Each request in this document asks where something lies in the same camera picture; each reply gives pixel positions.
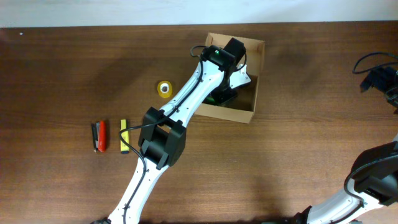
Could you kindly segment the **green tape roll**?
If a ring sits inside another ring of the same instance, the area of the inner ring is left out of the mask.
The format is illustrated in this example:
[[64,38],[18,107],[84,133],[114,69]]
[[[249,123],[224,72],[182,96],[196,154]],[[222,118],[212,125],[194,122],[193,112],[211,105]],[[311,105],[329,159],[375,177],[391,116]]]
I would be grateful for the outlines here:
[[216,105],[216,101],[212,97],[206,97],[203,102],[209,105]]

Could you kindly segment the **brown cardboard box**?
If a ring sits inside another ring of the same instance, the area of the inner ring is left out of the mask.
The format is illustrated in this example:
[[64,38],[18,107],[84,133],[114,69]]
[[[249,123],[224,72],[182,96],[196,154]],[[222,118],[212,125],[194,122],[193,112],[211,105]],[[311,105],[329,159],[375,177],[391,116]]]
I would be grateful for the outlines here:
[[245,37],[237,37],[236,39],[244,44],[248,56],[247,68],[240,70],[240,72],[246,72],[251,82],[246,86],[238,87],[237,97],[226,104],[216,106],[202,103],[195,114],[239,123],[249,123],[252,119],[256,109],[259,76],[264,67],[265,43],[262,40]]

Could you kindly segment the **small yellow tape roll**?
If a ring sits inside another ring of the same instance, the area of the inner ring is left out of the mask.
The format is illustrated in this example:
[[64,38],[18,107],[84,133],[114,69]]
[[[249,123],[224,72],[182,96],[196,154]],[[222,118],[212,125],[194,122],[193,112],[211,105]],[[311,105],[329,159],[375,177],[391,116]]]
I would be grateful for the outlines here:
[[172,84],[166,80],[159,82],[157,92],[161,98],[170,98],[172,96]]

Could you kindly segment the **yellow highlighter pen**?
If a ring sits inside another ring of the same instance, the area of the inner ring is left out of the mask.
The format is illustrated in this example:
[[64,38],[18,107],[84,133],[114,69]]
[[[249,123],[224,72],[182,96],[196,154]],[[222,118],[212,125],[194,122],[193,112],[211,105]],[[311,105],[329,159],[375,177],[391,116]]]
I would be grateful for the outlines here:
[[[127,128],[127,120],[126,119],[122,119],[120,121],[120,128],[121,128],[121,131]],[[123,132],[121,134],[121,137],[124,139],[124,141],[126,143],[129,142],[129,134],[127,131]],[[121,150],[121,154],[129,154],[129,148],[123,143],[123,141],[120,141],[120,150]]]

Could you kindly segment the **red black stapler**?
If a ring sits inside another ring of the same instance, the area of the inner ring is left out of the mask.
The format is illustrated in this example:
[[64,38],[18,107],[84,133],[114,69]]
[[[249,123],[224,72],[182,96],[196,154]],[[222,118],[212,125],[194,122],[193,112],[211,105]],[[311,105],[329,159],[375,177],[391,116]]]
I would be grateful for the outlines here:
[[106,150],[106,123],[101,120],[91,124],[93,148],[95,152],[105,152]]

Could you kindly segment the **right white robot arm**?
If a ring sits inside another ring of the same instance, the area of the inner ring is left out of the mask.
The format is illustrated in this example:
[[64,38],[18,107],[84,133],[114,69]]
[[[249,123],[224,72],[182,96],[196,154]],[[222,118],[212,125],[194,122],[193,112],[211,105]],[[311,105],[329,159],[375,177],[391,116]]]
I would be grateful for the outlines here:
[[291,223],[351,223],[362,214],[397,202],[397,138],[363,151],[343,189],[325,202],[297,213]]

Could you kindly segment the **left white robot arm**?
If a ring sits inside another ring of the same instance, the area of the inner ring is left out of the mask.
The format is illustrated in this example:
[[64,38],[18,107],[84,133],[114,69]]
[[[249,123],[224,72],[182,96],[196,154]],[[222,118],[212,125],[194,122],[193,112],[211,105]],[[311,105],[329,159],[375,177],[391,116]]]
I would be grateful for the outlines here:
[[137,154],[137,166],[117,207],[99,223],[139,223],[144,205],[160,176],[181,156],[189,120],[198,107],[212,98],[223,105],[237,96],[237,87],[251,80],[246,74],[244,44],[231,38],[225,47],[202,46],[199,63],[183,88],[161,109],[149,108],[143,117],[138,146],[128,148]]

